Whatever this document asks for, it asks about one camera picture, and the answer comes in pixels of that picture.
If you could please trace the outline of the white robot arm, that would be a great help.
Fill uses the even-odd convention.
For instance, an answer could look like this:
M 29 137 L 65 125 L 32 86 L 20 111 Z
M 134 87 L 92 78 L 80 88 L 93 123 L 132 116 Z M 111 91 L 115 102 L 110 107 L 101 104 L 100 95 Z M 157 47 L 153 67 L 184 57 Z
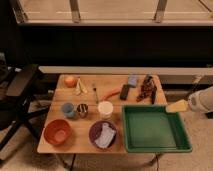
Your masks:
M 187 100 L 181 99 L 165 107 L 168 113 L 185 112 L 188 110 L 199 113 L 213 112 L 213 86 L 196 91 Z

